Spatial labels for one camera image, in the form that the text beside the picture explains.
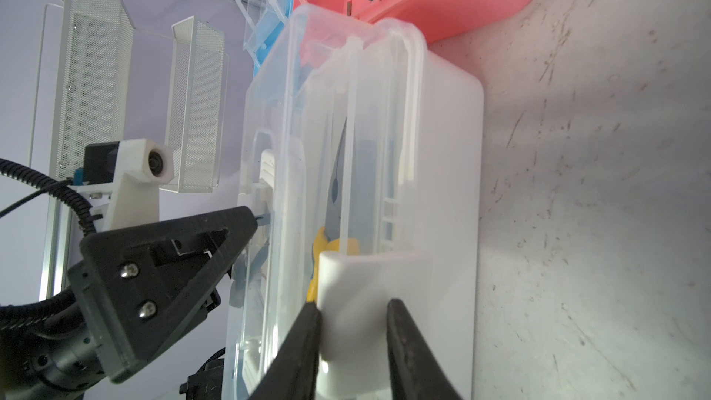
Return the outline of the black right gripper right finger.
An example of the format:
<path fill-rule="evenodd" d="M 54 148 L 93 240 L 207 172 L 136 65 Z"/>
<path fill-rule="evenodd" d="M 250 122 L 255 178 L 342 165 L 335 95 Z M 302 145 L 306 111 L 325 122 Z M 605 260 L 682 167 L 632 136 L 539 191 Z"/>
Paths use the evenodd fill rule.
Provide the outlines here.
<path fill-rule="evenodd" d="M 401 299 L 387 306 L 387 352 L 394 399 L 461 399 Z"/>

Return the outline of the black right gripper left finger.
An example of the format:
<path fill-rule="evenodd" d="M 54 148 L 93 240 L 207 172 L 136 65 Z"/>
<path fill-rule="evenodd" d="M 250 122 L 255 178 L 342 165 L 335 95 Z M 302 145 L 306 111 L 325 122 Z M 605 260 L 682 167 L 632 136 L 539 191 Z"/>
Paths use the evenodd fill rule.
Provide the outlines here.
<path fill-rule="evenodd" d="M 320 361 L 321 312 L 305 303 L 250 399 L 315 398 Z"/>

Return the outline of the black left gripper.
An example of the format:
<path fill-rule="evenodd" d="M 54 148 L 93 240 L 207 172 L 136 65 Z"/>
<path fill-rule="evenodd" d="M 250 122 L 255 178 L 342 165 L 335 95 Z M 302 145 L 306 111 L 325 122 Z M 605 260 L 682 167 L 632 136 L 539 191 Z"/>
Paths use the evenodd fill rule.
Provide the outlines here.
<path fill-rule="evenodd" d="M 217 285 L 256 231 L 253 212 L 233 207 L 84 238 L 69 271 L 75 302 L 2 331 L 2 398 L 79 399 L 128 381 L 220 305 Z"/>

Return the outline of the clear white toolbox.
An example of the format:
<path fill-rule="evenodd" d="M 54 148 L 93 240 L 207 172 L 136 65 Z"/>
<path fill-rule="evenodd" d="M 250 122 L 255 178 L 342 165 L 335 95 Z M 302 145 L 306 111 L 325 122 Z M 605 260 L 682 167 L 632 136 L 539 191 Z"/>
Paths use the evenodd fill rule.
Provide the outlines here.
<path fill-rule="evenodd" d="M 319 399 L 392 396 L 401 299 L 471 398 L 484 88 L 413 24 L 298 7 L 246 92 L 239 202 L 260 224 L 233 269 L 222 395 L 246 399 L 307 303 L 344 124 L 339 251 L 320 255 Z"/>

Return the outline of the yellow grey pliers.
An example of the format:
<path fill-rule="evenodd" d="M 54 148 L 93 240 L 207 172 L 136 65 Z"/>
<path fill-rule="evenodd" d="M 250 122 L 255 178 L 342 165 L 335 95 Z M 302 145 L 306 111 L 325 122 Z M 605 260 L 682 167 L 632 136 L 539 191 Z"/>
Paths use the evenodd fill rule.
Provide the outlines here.
<path fill-rule="evenodd" d="M 342 190 L 344 189 L 344 156 L 346 155 L 346 127 L 342 129 L 333 172 L 331 173 L 327 209 L 324 225 L 318 230 L 312 244 L 312 274 L 307 289 L 307 303 L 316 303 L 318 299 L 318 273 L 320 255 L 327 251 L 340 250 Z"/>

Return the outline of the upper white mesh wall shelf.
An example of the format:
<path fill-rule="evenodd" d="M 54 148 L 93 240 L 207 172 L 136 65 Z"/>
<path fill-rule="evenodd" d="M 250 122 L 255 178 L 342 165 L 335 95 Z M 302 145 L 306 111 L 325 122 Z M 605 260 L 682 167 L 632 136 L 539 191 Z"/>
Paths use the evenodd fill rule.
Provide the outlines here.
<path fill-rule="evenodd" d="M 89 144 L 124 138 L 134 33 L 122 0 L 63 0 L 50 177 L 72 176 Z"/>

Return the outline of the white mesh wall shelf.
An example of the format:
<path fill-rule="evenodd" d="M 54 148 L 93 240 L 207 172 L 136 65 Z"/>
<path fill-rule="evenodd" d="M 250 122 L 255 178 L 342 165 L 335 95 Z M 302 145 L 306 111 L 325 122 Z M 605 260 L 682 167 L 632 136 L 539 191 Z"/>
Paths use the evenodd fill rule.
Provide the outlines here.
<path fill-rule="evenodd" d="M 50 177 L 72 176 L 89 144 L 124 138 L 134 33 L 122 0 L 63 0 Z"/>
<path fill-rule="evenodd" d="M 163 188 L 210 193 L 220 178 L 225 91 L 225 36 L 196 17 L 172 25 L 173 46 L 165 144 L 175 177 Z"/>

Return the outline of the lower white mesh wall shelf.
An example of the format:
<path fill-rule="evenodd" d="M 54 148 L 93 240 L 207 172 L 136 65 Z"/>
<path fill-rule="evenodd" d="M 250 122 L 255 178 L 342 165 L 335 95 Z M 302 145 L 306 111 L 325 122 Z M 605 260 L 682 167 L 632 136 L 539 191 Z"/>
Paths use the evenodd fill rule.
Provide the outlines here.
<path fill-rule="evenodd" d="M 163 188 L 210 193 L 220 178 L 225 91 L 225 36 L 196 17 L 172 25 L 173 46 L 165 144 L 175 177 Z"/>

